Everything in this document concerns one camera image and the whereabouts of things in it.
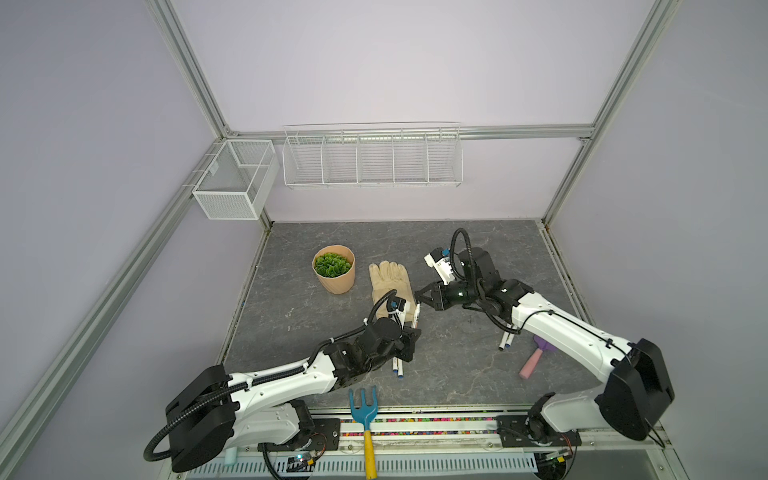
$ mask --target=mesh basket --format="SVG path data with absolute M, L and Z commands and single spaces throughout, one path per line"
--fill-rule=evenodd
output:
M 289 135 L 283 149 L 291 188 L 459 185 L 458 128 L 433 132 Z
M 227 140 L 193 195 L 212 220 L 257 220 L 280 169 L 268 140 Z

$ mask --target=yellow handle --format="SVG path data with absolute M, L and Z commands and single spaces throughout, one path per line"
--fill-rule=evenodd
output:
M 373 454 L 373 439 L 371 431 L 366 430 L 363 435 L 366 437 L 366 480 L 378 478 L 376 474 L 376 456 Z

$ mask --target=gray marble tabletop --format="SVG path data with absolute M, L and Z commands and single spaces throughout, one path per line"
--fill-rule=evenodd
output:
M 572 312 L 568 295 L 533 220 L 276 223 L 230 345 L 228 372 L 279 366 L 307 357 L 321 340 L 356 328 L 372 306 L 368 265 L 389 260 L 406 266 L 414 290 L 439 280 L 424 256 L 448 247 L 464 227 L 472 246 L 487 250 L 502 278 L 531 285 Z M 333 244 L 356 256 L 356 281 L 342 295 L 326 292 L 312 269 L 314 254 Z M 461 240 L 457 250 L 463 250 Z M 520 368 L 536 350 L 533 335 L 498 350 L 502 332 L 482 313 L 422 307 L 422 336 L 414 360 L 398 379 L 389 365 L 355 387 L 377 385 L 381 406 L 530 404 L 546 392 L 576 392 L 598 381 L 560 352 L 545 353 L 528 380 Z M 311 407 L 349 405 L 346 389 L 305 398 Z

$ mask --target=perforated metal rail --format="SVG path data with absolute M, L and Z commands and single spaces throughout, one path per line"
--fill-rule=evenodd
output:
M 284 477 L 306 477 L 306 473 L 286 473 L 288 455 L 273 457 L 277 472 Z M 428 477 L 440 475 L 466 475 L 470 473 L 523 473 L 536 472 L 532 453 L 459 453 L 429 455 L 378 455 L 376 470 L 380 475 L 397 477 Z M 313 477 L 365 475 L 363 455 L 328 455 L 317 462 Z M 240 458 L 234 465 L 224 465 L 216 458 L 189 472 L 187 478 L 266 478 L 261 457 Z

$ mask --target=purple trowel blade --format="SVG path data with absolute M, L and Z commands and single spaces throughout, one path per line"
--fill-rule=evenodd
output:
M 554 345 L 549 343 L 547 340 L 542 339 L 538 335 L 533 335 L 533 341 L 536 342 L 536 345 L 538 345 L 539 349 L 544 350 L 545 352 L 557 351 L 557 348 L 555 348 Z

